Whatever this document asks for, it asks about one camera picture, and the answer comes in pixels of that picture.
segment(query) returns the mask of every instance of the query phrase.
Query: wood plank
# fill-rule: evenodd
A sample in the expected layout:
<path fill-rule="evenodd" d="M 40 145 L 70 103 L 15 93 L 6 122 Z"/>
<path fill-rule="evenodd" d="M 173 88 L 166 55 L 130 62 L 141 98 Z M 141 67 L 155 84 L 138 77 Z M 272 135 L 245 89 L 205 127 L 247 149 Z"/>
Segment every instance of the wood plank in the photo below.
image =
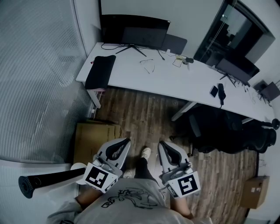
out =
<path fill-rule="evenodd" d="M 134 168 L 135 159 L 145 145 L 152 150 L 150 172 L 159 175 L 162 169 L 157 161 L 158 142 L 170 141 L 169 136 L 176 134 L 176 123 L 171 117 L 185 104 L 186 101 L 180 99 L 109 87 L 101 98 L 101 109 L 95 118 L 122 125 L 121 137 L 131 138 L 129 169 Z M 176 139 L 174 143 L 188 152 L 187 139 Z M 255 174 L 255 152 L 245 150 L 232 155 L 217 150 L 209 154 L 195 151 L 190 160 L 199 173 L 201 184 L 200 192 L 187 197 L 193 214 L 211 217 L 215 224 L 242 223 L 247 209 L 239 207 L 239 202 L 244 182 Z"/>

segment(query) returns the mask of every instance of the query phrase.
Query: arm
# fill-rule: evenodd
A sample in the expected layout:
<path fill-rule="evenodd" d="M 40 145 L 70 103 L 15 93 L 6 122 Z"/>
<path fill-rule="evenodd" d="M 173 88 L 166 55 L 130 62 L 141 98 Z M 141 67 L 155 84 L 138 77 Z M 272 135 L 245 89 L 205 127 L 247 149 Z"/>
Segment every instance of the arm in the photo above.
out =
<path fill-rule="evenodd" d="M 193 219 L 193 214 L 189 210 L 186 198 L 173 198 L 170 195 L 170 208 L 187 219 Z"/>
<path fill-rule="evenodd" d="M 74 223 L 75 217 L 101 195 L 100 191 L 88 189 L 75 199 L 65 202 L 57 212 L 48 217 L 47 224 Z"/>

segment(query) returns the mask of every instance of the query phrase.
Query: shoe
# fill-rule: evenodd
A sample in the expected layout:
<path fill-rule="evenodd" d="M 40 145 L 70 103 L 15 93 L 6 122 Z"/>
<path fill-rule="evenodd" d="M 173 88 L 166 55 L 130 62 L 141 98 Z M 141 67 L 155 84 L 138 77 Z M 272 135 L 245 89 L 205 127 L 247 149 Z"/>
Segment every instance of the shoe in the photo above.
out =
<path fill-rule="evenodd" d="M 132 172 L 131 170 L 127 170 L 124 172 L 122 178 L 132 178 Z"/>
<path fill-rule="evenodd" d="M 143 149 L 141 153 L 141 158 L 145 158 L 148 161 L 150 155 L 151 155 L 151 149 L 147 147 Z"/>

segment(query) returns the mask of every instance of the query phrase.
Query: person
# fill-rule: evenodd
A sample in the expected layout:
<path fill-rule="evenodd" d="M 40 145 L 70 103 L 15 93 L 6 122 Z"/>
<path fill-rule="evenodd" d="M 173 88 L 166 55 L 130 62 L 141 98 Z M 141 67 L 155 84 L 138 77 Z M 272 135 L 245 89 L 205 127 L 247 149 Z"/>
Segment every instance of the person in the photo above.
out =
<path fill-rule="evenodd" d="M 142 151 L 136 163 L 135 176 L 130 171 L 106 193 L 93 188 L 75 199 L 65 202 L 51 214 L 47 224 L 211 224 L 211 220 L 194 219 L 186 198 L 170 196 L 166 207 L 157 181 L 150 174 L 147 163 L 150 148 Z"/>

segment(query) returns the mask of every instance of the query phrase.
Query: monitor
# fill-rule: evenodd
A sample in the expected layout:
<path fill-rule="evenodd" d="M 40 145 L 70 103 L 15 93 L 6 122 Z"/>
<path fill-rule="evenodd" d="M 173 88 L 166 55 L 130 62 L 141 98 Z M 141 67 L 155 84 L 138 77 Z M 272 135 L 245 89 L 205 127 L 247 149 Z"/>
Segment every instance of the monitor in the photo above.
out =
<path fill-rule="evenodd" d="M 134 15 L 102 15 L 104 43 L 161 49 L 170 21 Z"/>
<path fill-rule="evenodd" d="M 247 58 L 233 53 L 224 57 L 216 68 L 232 75 L 244 84 L 248 84 L 248 81 L 259 72 L 259 69 Z"/>
<path fill-rule="evenodd" d="M 264 95 L 268 100 L 272 101 L 280 95 L 280 90 L 275 85 L 275 83 L 272 82 L 261 91 L 261 94 Z"/>

